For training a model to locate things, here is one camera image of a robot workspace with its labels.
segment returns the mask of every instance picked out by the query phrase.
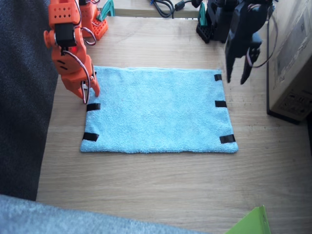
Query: green folder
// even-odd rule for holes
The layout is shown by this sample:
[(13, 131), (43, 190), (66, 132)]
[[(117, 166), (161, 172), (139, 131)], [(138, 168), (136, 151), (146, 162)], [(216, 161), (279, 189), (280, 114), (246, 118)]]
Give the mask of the green folder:
[(254, 208), (226, 234), (271, 234), (264, 206)]

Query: light blue towel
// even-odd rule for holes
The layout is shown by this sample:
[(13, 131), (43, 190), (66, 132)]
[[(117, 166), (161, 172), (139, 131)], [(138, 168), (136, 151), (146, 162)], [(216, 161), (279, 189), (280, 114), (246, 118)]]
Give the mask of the light blue towel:
[(216, 107), (225, 101), (221, 71), (95, 71), (101, 93), (90, 93), (82, 152), (237, 152), (228, 109)]

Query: green object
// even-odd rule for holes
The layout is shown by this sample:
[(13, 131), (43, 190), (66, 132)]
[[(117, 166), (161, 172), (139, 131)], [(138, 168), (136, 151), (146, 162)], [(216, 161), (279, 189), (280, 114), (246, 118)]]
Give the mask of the green object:
[(200, 4), (198, 21), (200, 22), (200, 26), (208, 26), (204, 3)]
[(271, 234), (264, 206), (254, 208), (226, 234)]
[(101, 10), (101, 14), (97, 16), (97, 19), (101, 22), (103, 22), (106, 18), (106, 16), (115, 16), (115, 8), (114, 8), (114, 1), (113, 0), (107, 0), (105, 5), (103, 6)]

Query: orange robot base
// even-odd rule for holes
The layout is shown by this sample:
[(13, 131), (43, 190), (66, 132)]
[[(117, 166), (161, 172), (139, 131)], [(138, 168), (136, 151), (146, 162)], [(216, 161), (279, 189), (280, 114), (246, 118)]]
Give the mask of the orange robot base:
[[(97, 7), (94, 4), (88, 3), (85, 6), (80, 6), (81, 11), (81, 24), (83, 27), (91, 30), (97, 40), (100, 40), (104, 33), (108, 29), (107, 21), (103, 22), (97, 20), (97, 16), (100, 14)], [(90, 37), (90, 34), (83, 31), (82, 35), (84, 37)]]

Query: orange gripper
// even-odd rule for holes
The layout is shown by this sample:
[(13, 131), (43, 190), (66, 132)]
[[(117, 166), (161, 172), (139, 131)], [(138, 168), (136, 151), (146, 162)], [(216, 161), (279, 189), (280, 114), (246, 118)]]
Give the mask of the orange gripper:
[[(96, 5), (91, 2), (87, 3), (85, 6), (80, 6), (81, 16), (82, 16), (82, 26), (91, 30), (97, 40), (100, 40), (101, 37), (108, 29), (107, 21), (103, 22), (97, 20), (97, 16), (100, 14)], [(90, 37), (91, 35), (83, 31), (82, 35), (84, 37)]]
[[(51, 31), (44, 31), (44, 42), (47, 48), (52, 47), (52, 61), (61, 75), (61, 79), (69, 91), (83, 98), (81, 83), (88, 84), (88, 78), (82, 66), (69, 54), (61, 52), (61, 47), (57, 45), (55, 38), (55, 24), (79, 23), (80, 15), (75, 0), (51, 0), (49, 5), (49, 25)], [(92, 60), (87, 55), (86, 46), (83, 43), (81, 23), (74, 28), (76, 46), (68, 47), (67, 51), (75, 55), (88, 71), (90, 87), (94, 90), (96, 97), (99, 96), (100, 87)]]

